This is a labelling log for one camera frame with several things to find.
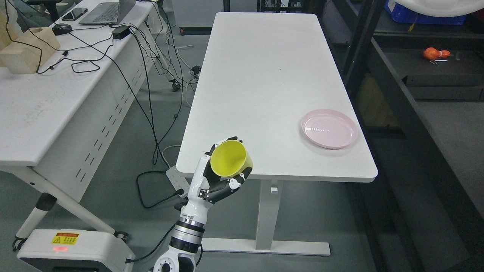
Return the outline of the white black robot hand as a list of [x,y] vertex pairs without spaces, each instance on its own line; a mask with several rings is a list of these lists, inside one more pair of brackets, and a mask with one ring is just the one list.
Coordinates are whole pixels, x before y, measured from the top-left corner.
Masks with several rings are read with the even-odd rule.
[[221,143],[236,140],[243,143],[236,136],[214,143],[199,159],[195,173],[192,177],[187,204],[181,209],[180,219],[185,222],[193,220],[206,224],[208,210],[218,201],[223,200],[237,192],[248,179],[253,168],[246,168],[242,173],[233,177],[220,177],[211,169],[211,155]]

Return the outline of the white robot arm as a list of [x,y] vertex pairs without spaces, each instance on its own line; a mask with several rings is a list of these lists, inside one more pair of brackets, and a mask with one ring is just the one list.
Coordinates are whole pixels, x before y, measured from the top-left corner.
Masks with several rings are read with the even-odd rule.
[[154,272],[194,272],[195,255],[201,246],[204,224],[178,220],[174,224],[168,250],[155,262]]

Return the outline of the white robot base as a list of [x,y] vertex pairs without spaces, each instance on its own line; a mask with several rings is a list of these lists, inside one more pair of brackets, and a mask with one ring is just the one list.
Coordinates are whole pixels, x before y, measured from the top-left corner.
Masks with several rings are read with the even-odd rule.
[[42,193],[14,238],[17,258],[42,272],[131,272],[135,257],[124,232],[38,229],[57,199]]

